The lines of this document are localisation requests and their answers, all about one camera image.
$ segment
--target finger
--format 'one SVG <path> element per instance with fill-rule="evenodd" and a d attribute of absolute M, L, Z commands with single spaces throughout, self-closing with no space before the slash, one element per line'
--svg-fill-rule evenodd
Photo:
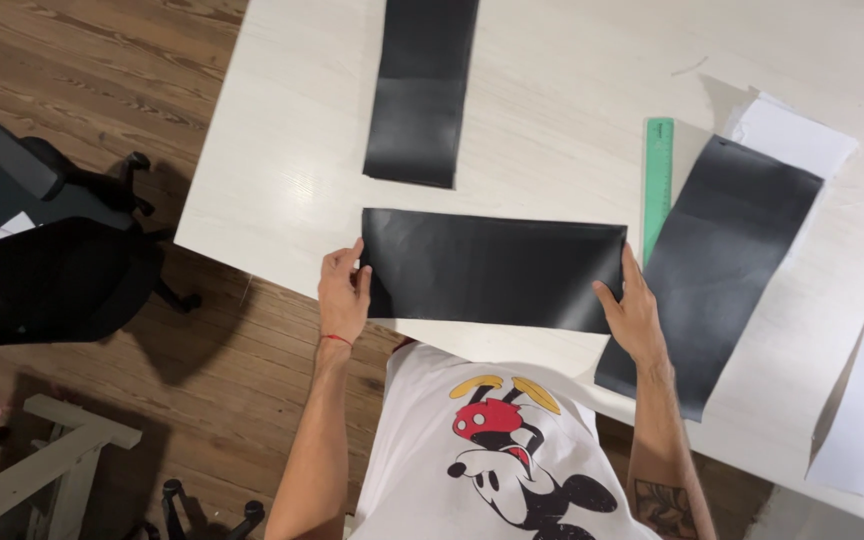
<path fill-rule="evenodd" d="M 372 300 L 372 266 L 366 266 L 359 270 L 359 282 L 355 287 L 355 294 L 359 297 L 359 304 L 369 305 Z"/>
<path fill-rule="evenodd" d="M 636 256 L 632 253 L 632 246 L 629 245 L 629 242 L 626 242 L 625 247 L 622 248 L 622 277 L 625 279 L 626 286 L 630 284 L 634 286 L 645 284 L 642 270 L 639 269 L 639 263 L 636 261 Z"/>
<path fill-rule="evenodd" d="M 349 248 L 342 248 L 341 250 L 332 251 L 327 254 L 321 260 L 321 269 L 325 271 L 327 268 L 334 269 L 339 265 L 339 260 L 346 254 L 346 252 L 350 251 Z"/>
<path fill-rule="evenodd" d="M 359 237 L 355 240 L 355 245 L 352 246 L 352 249 L 346 250 L 345 253 L 342 254 L 342 257 L 339 259 L 339 267 L 346 269 L 348 271 L 352 271 L 355 266 L 355 262 L 362 257 L 362 250 L 365 249 L 366 243 Z"/>
<path fill-rule="evenodd" d="M 598 280 L 593 281 L 592 290 L 595 291 L 595 296 L 599 298 L 602 308 L 606 311 L 606 319 L 622 313 L 622 306 L 618 304 L 616 296 L 613 295 L 612 290 L 605 283 Z"/>

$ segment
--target mickey mouse graphic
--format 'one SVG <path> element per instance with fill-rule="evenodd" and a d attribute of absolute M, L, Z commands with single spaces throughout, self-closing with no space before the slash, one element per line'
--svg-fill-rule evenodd
<path fill-rule="evenodd" d="M 494 374 L 475 376 L 456 386 L 449 397 L 459 399 L 473 388 L 467 405 L 455 413 L 452 431 L 481 448 L 460 453 L 448 467 L 454 479 L 467 477 L 482 499 L 507 523 L 535 531 L 533 540 L 595 540 L 581 526 L 560 523 L 570 505 L 593 512 L 613 512 L 618 502 L 598 481 L 572 474 L 561 484 L 534 459 L 546 436 L 522 416 L 531 403 L 513 401 L 525 394 L 546 411 L 561 414 L 546 389 L 520 376 L 502 399 L 483 398 L 502 387 Z"/>

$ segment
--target forearm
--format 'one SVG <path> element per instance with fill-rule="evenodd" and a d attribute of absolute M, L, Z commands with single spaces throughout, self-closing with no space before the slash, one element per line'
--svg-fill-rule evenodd
<path fill-rule="evenodd" d="M 342 536 L 340 518 L 349 483 L 346 377 L 351 352 L 341 341 L 319 343 L 312 388 L 275 494 L 265 540 Z"/>
<path fill-rule="evenodd" d="M 632 515 L 663 538 L 713 540 L 709 505 L 692 462 L 666 357 L 637 365 L 635 431 L 626 486 Z"/>

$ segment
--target green ruler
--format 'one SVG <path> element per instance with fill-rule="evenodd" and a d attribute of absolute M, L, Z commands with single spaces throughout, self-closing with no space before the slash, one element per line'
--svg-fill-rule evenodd
<path fill-rule="evenodd" d="M 659 231 L 672 210 L 672 118 L 649 118 L 645 125 L 642 267 L 649 263 Z"/>

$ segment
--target wooden floor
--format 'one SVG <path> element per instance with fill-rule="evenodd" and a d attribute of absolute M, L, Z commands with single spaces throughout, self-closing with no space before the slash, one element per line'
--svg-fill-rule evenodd
<path fill-rule="evenodd" d="M 0 122 L 94 170 L 146 153 L 153 170 L 136 190 L 157 212 L 145 224 L 175 226 L 246 4 L 0 0 Z M 142 515 L 162 521 L 158 497 L 170 478 L 184 483 L 189 509 L 200 509 L 190 516 L 198 537 L 217 537 L 246 501 L 270 507 L 299 423 L 318 338 L 315 300 L 181 248 L 170 249 L 165 278 L 179 293 L 201 294 L 203 308 L 183 316 L 152 299 L 100 344 L 0 348 L 0 425 L 15 430 L 0 470 L 47 435 L 21 411 L 35 393 L 143 432 L 132 450 L 104 451 L 83 538 L 121 538 Z M 353 355 L 349 511 L 378 424 L 385 362 L 400 339 L 370 326 Z M 624 474 L 630 427 L 601 419 L 600 430 Z M 771 484 L 698 460 L 720 534 L 741 538 Z"/>

